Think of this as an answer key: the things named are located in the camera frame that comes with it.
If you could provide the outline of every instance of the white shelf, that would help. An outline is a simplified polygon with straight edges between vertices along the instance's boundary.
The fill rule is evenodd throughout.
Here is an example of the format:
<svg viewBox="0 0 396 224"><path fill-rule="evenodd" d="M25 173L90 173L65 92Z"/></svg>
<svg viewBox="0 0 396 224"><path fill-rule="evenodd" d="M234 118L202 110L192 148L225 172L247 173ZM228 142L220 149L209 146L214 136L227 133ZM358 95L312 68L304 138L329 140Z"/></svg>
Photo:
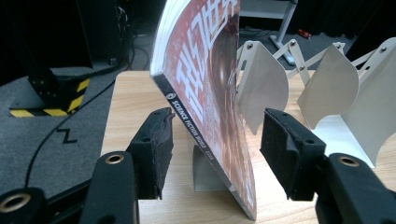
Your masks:
<svg viewBox="0 0 396 224"><path fill-rule="evenodd" d="M241 0L241 17L283 19L289 1Z"/></svg>

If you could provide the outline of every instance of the gray carpet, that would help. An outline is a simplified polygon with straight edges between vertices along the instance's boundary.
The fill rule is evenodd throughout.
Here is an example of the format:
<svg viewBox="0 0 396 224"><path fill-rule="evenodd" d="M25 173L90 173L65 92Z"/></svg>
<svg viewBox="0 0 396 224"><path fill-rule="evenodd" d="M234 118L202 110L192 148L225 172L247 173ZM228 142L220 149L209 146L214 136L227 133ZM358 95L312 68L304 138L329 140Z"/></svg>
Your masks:
<svg viewBox="0 0 396 224"><path fill-rule="evenodd" d="M269 35L276 31L241 31L240 43L247 40L260 40L272 53L276 48L269 40ZM345 52L353 40L345 37L331 38L315 35L307 40L298 35L286 35L284 43L295 38L305 59L330 46L333 42L346 43ZM134 44L133 70L144 70L151 53L152 35L141 35ZM285 60L279 59L286 69L291 69ZM47 197L69 189L92 175L93 167L99 158L106 128L106 119L110 106L113 85L117 74L125 70L126 65L117 71L91 78L86 91L83 107L73 116L68 117L34 117L17 119L9 115L8 108L26 82L26 77L14 80L0 87L0 194L12 189L23 188L29 163L40 148L32 167L29 187L42 188ZM95 97L106 87L108 89ZM69 130L69 140L64 143L64 132Z"/></svg>

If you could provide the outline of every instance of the screw hole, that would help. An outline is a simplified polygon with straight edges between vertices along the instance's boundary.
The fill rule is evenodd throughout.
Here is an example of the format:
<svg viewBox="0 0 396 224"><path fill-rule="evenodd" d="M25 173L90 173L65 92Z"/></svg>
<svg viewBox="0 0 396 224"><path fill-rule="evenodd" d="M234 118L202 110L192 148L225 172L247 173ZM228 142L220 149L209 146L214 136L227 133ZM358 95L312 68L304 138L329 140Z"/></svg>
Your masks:
<svg viewBox="0 0 396 224"><path fill-rule="evenodd" d="M18 193L5 198L0 202L0 212L9 213L24 207L29 203L31 196L27 193Z"/></svg>
<svg viewBox="0 0 396 224"><path fill-rule="evenodd" d="M247 62L248 62L248 60L244 60L242 62L241 71L245 70L245 67L247 66Z"/></svg>
<svg viewBox="0 0 396 224"><path fill-rule="evenodd" d="M116 164L123 161L124 157L122 155L112 155L107 157L106 163L108 164Z"/></svg>
<svg viewBox="0 0 396 224"><path fill-rule="evenodd" d="M353 167L359 166L359 162L358 161L356 161L356 160L354 160L352 158L346 157L346 156L342 156L342 157L338 158L338 160L341 163L343 163L344 165L347 165L347 166L353 166Z"/></svg>

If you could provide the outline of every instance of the book spine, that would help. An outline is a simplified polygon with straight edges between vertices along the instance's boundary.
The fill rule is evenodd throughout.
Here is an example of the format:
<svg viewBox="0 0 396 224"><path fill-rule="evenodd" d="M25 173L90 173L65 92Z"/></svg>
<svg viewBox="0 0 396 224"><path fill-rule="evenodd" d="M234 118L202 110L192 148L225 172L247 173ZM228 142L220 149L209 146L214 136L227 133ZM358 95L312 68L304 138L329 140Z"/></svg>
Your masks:
<svg viewBox="0 0 396 224"><path fill-rule="evenodd" d="M198 147L203 151L205 156L210 160L211 164L214 166L216 172L218 173L219 177L223 180L226 187L229 189L232 187L232 183L224 173L223 168L220 166L219 161L213 155L209 145L206 143L205 139L202 137L201 133L199 132L197 126L193 122L190 114L186 110L186 107L181 103L175 90L166 79L165 75L158 75L152 77L159 87L159 89L163 92L166 100L169 104L174 108L178 116L180 117L183 124L186 126L187 130L191 133L192 137L197 142Z"/></svg>

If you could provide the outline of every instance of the red cover illustration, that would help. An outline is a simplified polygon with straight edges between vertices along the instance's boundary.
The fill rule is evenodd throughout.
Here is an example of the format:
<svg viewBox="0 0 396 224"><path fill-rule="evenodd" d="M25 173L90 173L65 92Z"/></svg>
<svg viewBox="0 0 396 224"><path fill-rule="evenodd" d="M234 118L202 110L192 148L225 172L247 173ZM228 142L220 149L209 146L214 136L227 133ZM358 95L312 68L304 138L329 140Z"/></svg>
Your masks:
<svg viewBox="0 0 396 224"><path fill-rule="evenodd" d="M191 0L180 9L178 2L166 3L154 44L151 76L254 220L254 176L236 102L239 1ZM181 10L172 27L167 27L172 23L167 7ZM160 48L165 48L163 55L158 55Z"/></svg>

